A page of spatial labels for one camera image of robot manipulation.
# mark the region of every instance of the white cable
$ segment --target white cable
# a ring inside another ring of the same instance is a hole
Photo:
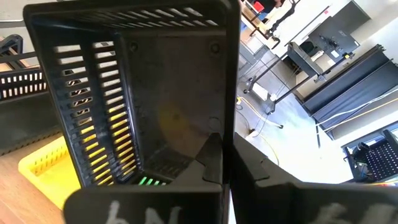
[[[342,121],[342,122],[340,122],[340,123],[338,123],[338,124],[336,124],[336,125],[333,125],[332,127],[327,128],[327,129],[325,129],[325,130],[323,130],[323,131],[324,131],[324,132],[330,131],[330,130],[334,129],[334,128],[337,127],[337,126],[340,126],[340,125],[342,125],[342,124],[345,124],[345,123],[347,123],[347,122],[349,122],[349,121],[352,121],[352,120],[354,120],[354,119],[356,119],[356,118],[358,118],[358,117],[364,116],[364,115],[366,115],[366,114],[368,114],[368,113],[370,113],[370,112],[372,112],[372,111],[378,110],[379,108],[382,108],[383,106],[386,106],[386,105],[388,105],[388,104],[390,104],[390,103],[393,103],[393,102],[395,102],[395,101],[398,101],[398,98],[396,98],[396,99],[394,99],[394,100],[391,100],[391,101],[388,101],[387,103],[384,103],[383,105],[380,105],[380,106],[378,106],[378,107],[376,107],[376,108],[373,108],[373,109],[371,109],[371,110],[369,110],[369,111],[367,111],[367,112],[361,113],[360,115],[357,115],[357,116],[355,116],[355,117],[353,117],[353,118],[350,118],[350,119],[347,119],[347,120],[345,120],[345,121]]]
[[[379,101],[379,100],[381,100],[381,99],[383,99],[383,98],[389,96],[390,94],[395,93],[396,91],[398,91],[398,88],[397,88],[396,90],[390,92],[390,93],[386,93],[386,94],[381,95],[381,96],[379,96],[379,97],[377,97],[377,98],[375,98],[375,99],[373,99],[373,100],[371,100],[371,101],[369,101],[369,102],[367,102],[367,103],[364,103],[364,104],[362,104],[361,106],[359,106],[359,107],[357,107],[357,108],[354,108],[354,109],[349,110],[349,111],[345,111],[345,112],[341,112],[341,113],[335,114],[335,115],[333,115],[331,118],[329,118],[329,119],[327,119],[327,120],[325,120],[325,121],[322,121],[321,123],[317,124],[317,126],[319,126],[319,125],[321,125],[321,124],[323,124],[323,123],[325,123],[325,122],[327,122],[327,121],[330,121],[330,120],[333,119],[333,118],[336,118],[336,117],[338,117],[338,116],[341,116],[341,115],[343,115],[343,114],[350,113],[350,112],[354,112],[354,111],[356,111],[356,110],[358,110],[358,109],[361,109],[362,107],[367,106],[367,105],[369,105],[369,104],[371,104],[371,103],[374,103],[374,102],[376,102],[376,101]]]

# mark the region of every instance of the wooden surface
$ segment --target wooden surface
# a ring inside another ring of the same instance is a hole
[[[0,224],[64,223],[62,211],[18,172],[19,161],[60,135],[0,157]]]

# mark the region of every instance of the concrete floor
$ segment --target concrete floor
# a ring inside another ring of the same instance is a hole
[[[269,107],[254,93],[245,95],[243,90],[248,87],[246,80],[259,75],[267,68],[263,65],[270,65],[273,60],[275,57],[272,53],[265,54],[252,69],[255,72],[249,71],[238,85],[238,96],[247,99],[265,118],[265,111],[269,111]],[[295,76],[283,62],[271,70],[273,73],[268,72],[258,81],[269,93],[281,96],[289,90],[288,87],[295,85]],[[267,117],[269,121],[284,125],[283,129],[264,124],[246,104],[242,103],[242,106],[242,110],[236,113],[237,133],[246,137],[249,129],[261,130],[261,136],[249,137],[247,140],[276,164],[277,154],[280,167],[287,172],[306,182],[337,184],[352,179],[348,164],[343,161],[343,151],[323,131],[320,133],[321,148],[318,147],[315,121],[293,94],[278,103],[275,113]]]

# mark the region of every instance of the black panel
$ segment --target black panel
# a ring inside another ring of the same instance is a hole
[[[374,47],[352,63],[348,68],[341,71],[320,88],[308,95],[304,99],[303,105],[312,114],[316,113],[333,99],[340,96],[388,61],[389,59],[382,52],[382,47],[380,45]]]
[[[321,123],[335,114],[352,110],[383,95],[396,85],[398,85],[398,67],[393,62],[388,62],[317,111],[313,117]],[[322,126],[329,128],[348,119],[358,110],[333,118],[323,123]]]

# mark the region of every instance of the black plastic tray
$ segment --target black plastic tray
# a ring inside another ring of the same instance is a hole
[[[14,63],[31,56],[1,60]],[[0,72],[0,126],[0,156],[61,131],[40,67]]]
[[[173,180],[211,133],[232,147],[235,0],[55,2],[24,20],[82,186]]]

